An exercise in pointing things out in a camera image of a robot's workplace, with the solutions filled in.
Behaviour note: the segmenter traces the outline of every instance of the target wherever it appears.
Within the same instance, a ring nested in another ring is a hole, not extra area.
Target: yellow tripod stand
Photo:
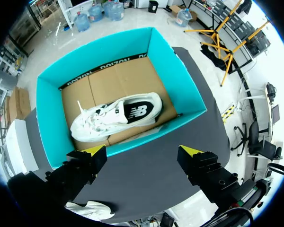
[[[242,2],[242,0],[239,0],[238,3],[235,5],[235,7],[232,9],[232,11],[229,13],[229,15],[223,20],[223,22],[215,29],[215,30],[185,30],[184,32],[200,32],[204,34],[205,36],[210,37],[216,45],[208,44],[208,43],[202,43],[208,46],[213,46],[218,51],[219,58],[221,57],[221,51],[224,50],[227,51],[226,48],[220,47],[220,39],[218,32],[221,30],[221,28],[225,25],[225,23],[229,20],[229,18],[232,16],[232,14],[235,12],[235,10],[239,7],[239,4]]]
[[[222,49],[226,52],[228,52],[228,54],[225,56],[225,58],[223,58],[223,61],[226,61],[228,58],[229,58],[229,61],[228,61],[228,64],[227,64],[227,67],[226,67],[226,71],[225,71],[225,75],[224,75],[224,78],[223,78],[223,81],[221,83],[221,87],[224,85],[224,82],[227,78],[227,74],[228,74],[228,71],[229,71],[229,68],[231,66],[231,61],[233,59],[233,54],[238,50],[240,49],[242,46],[244,46],[247,41],[251,40],[254,36],[256,36],[267,24],[269,23],[269,20],[267,22],[265,22],[261,27],[259,27],[256,31],[254,31],[253,34],[251,34],[247,39],[245,39],[240,45],[238,45],[235,49],[233,49],[232,51],[231,50],[228,50],[228,49],[225,49],[225,48],[221,48],[217,45],[212,45],[212,44],[206,44],[206,45],[209,45],[209,46],[213,46],[215,48],[218,48],[218,49]]]

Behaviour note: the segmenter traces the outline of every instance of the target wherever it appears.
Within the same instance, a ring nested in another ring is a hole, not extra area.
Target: new balance logo
[[[141,117],[141,116],[145,115],[147,113],[146,109],[147,109],[147,105],[142,105],[142,106],[139,106],[138,108],[132,108],[131,112],[128,116],[128,119],[131,119],[134,116],[135,117]]]

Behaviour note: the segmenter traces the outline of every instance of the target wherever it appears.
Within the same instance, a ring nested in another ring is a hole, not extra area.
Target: white shoe
[[[111,104],[83,110],[71,124],[71,136],[81,142],[98,142],[110,135],[129,129],[154,124],[162,109],[157,93],[126,96]]]

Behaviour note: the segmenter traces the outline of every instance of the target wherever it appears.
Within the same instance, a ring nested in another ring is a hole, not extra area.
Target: white floor
[[[183,33],[184,29],[174,23],[172,14],[163,9],[158,9],[156,14],[147,12],[147,9],[126,9],[123,20],[110,21],[108,18],[104,18],[91,24],[91,28],[82,33],[78,33],[76,29],[64,31],[65,24],[61,11],[57,11],[25,47],[28,52],[31,52],[31,55],[28,58],[26,70],[19,77],[18,86],[28,89],[32,109],[36,107],[36,79],[43,70],[57,59],[102,36],[146,26],[156,27],[170,46],[184,47],[189,51],[206,79],[221,113],[245,95],[244,87],[237,73],[229,75],[224,86],[220,87],[225,72],[215,67],[200,52],[200,42],[204,41],[203,37],[198,33]],[[200,25],[196,22],[192,23],[191,26],[195,29],[200,28]],[[244,103],[243,110],[242,112],[235,112],[225,124],[230,143],[234,146],[240,141],[240,135],[233,130],[233,127],[241,126],[243,122],[246,122],[249,126],[253,120],[248,101]],[[232,173],[236,172],[241,179],[245,177],[245,166],[248,166],[250,173],[253,160],[248,159],[247,163],[246,156],[237,157],[237,152],[240,152],[240,148],[231,152],[226,169]],[[180,217],[178,225],[184,227],[200,226],[212,217],[216,208],[216,205],[211,204],[202,192],[198,192],[173,207],[173,210]]]

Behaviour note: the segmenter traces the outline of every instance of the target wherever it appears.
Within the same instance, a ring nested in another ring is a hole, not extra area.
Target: black chair
[[[283,157],[281,156],[282,148],[281,147],[276,148],[276,145],[264,139],[261,142],[259,142],[259,146],[255,145],[255,148],[249,151],[249,153],[251,155],[260,154],[271,161],[283,159]]]
[[[235,126],[233,128],[234,130],[238,129],[240,131],[241,135],[242,135],[241,142],[235,148],[231,148],[231,151],[233,151],[243,144],[242,151],[241,151],[240,154],[238,154],[238,157],[242,155],[247,142],[248,142],[249,152],[251,152],[251,153],[253,153],[254,149],[261,146],[259,144],[259,140],[258,140],[258,138],[259,138],[259,125],[258,125],[257,121],[254,121],[251,124],[251,126],[249,128],[249,136],[248,137],[247,137],[246,124],[243,123],[243,126],[245,126],[244,133],[238,126]]]

